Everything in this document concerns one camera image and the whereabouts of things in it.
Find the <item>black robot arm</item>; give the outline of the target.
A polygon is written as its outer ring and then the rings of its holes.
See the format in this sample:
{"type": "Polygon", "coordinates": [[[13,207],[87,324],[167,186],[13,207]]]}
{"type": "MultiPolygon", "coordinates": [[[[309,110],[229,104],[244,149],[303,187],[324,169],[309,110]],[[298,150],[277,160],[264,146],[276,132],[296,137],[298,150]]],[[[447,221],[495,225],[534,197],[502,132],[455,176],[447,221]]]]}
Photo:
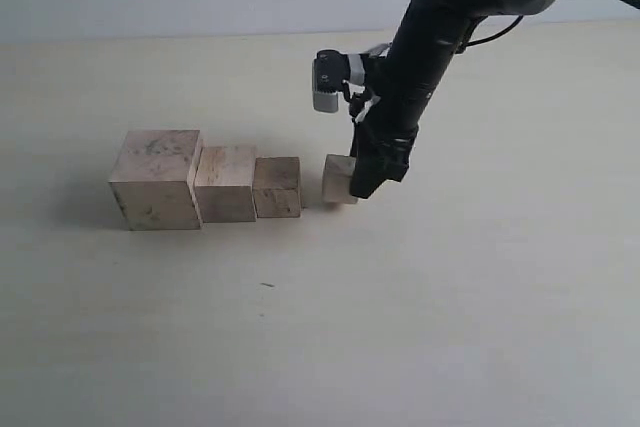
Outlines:
{"type": "MultiPolygon", "coordinates": [[[[403,179],[419,119],[453,57],[470,46],[473,31],[494,16],[524,18],[555,0],[410,0],[385,55],[362,57],[364,97],[352,104],[350,193],[367,199],[384,182],[403,179]]],[[[638,0],[621,0],[632,7],[638,0]]]]}

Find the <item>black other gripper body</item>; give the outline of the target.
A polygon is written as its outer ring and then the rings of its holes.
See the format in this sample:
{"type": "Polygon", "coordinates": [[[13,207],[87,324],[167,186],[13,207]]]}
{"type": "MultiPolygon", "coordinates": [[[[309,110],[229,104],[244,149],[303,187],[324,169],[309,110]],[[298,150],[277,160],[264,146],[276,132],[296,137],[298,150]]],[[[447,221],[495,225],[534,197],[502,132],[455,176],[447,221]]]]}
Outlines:
{"type": "MultiPolygon", "coordinates": [[[[366,97],[375,94],[380,101],[364,121],[369,119],[381,126],[385,135],[414,134],[449,64],[448,56],[366,56],[366,79],[360,94],[366,97]]],[[[357,112],[355,103],[360,94],[351,98],[351,117],[357,112]]]]}

